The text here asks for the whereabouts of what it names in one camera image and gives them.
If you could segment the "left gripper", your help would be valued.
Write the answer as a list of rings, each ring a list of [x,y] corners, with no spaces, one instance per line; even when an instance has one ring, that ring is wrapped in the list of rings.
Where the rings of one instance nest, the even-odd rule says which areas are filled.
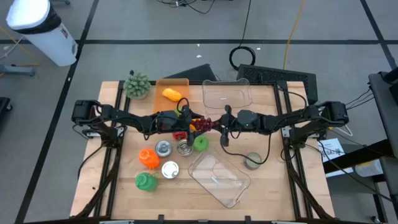
[[[193,112],[188,105],[182,107],[181,115],[178,117],[174,111],[162,111],[156,118],[156,133],[175,133],[185,132],[188,146],[193,146],[194,139],[201,135],[200,131],[191,131],[190,124],[199,120],[194,117]]]

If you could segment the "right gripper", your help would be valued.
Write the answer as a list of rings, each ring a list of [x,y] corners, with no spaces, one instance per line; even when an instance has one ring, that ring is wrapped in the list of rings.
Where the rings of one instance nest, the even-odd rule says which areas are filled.
[[[256,132],[259,127],[259,118],[257,113],[250,110],[240,110],[237,117],[233,116],[230,105],[225,106],[226,113],[217,120],[217,130],[221,132],[220,143],[222,146],[229,145],[228,134],[238,132]]]

